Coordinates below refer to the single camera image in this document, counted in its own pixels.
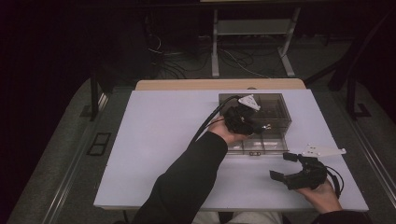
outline person's left hand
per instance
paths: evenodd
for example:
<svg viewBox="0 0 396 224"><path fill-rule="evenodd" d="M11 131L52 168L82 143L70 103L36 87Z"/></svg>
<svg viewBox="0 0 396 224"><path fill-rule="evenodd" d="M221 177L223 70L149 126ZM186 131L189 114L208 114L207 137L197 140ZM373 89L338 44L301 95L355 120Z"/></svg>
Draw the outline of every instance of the person's left hand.
<svg viewBox="0 0 396 224"><path fill-rule="evenodd" d="M227 144L231 144L236 141L245 140L248 138L247 135L243 135L240 133L230 133L225 126L224 117L219 116L216 119L211 121L212 124L209 125L208 131L217 134L222 137Z"/></svg>

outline dark background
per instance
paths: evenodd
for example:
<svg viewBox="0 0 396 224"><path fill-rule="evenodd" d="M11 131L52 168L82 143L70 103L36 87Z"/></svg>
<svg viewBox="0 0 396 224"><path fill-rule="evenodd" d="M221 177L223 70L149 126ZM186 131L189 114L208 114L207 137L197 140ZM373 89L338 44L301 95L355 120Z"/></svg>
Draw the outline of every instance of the dark background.
<svg viewBox="0 0 396 224"><path fill-rule="evenodd" d="M296 36L366 34L389 10L387 1L356 1L303 7ZM81 10L71 1L2 1L0 222L6 222L64 110L95 73L105 91L120 82L154 78L147 50L145 13ZM229 11L229 17L237 15ZM190 53L197 36L211 35L210 10L153 12L149 30ZM354 69L374 98L396 121L393 12Z"/></svg>

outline white table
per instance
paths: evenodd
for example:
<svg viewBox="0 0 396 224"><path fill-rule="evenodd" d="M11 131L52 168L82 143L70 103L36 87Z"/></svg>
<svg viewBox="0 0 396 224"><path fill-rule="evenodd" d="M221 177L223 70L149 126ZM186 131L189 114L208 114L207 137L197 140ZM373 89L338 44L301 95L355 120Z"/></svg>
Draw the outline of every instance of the white table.
<svg viewBox="0 0 396 224"><path fill-rule="evenodd" d="M337 147L310 90L133 91L94 205L104 209L140 207L156 178L186 149L216 108L219 93L238 92L283 94L292 120L285 137L290 152L301 153L307 144ZM341 205L346 210L368 210L342 156L320 160L345 180ZM312 209L303 196L272 180L269 170L288 175L301 171L302 166L284 161L280 155L226 156L202 209Z"/></svg>

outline hand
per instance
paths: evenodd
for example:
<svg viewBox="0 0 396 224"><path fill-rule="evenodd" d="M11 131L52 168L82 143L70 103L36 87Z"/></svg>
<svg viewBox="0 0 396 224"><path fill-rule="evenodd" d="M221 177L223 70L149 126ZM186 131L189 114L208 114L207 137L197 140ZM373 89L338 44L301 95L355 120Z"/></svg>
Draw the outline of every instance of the hand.
<svg viewBox="0 0 396 224"><path fill-rule="evenodd" d="M296 191L303 194L321 214L343 210L328 179L316 189L306 188Z"/></svg>
<svg viewBox="0 0 396 224"><path fill-rule="evenodd" d="M213 119L207 130L222 137L227 144L231 144L233 142L245 140L248 138L247 135L230 133L227 129L227 126L225 126L223 116L219 116L218 118Z"/></svg>

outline person's right hand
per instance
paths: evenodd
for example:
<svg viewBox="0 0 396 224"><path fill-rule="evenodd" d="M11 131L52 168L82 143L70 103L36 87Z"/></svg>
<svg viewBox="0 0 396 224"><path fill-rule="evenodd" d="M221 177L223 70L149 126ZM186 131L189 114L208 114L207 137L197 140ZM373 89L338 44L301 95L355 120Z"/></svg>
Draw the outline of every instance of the person's right hand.
<svg viewBox="0 0 396 224"><path fill-rule="evenodd" d="M303 194L321 214L343 210L328 179L316 189L305 188L296 191Z"/></svg>

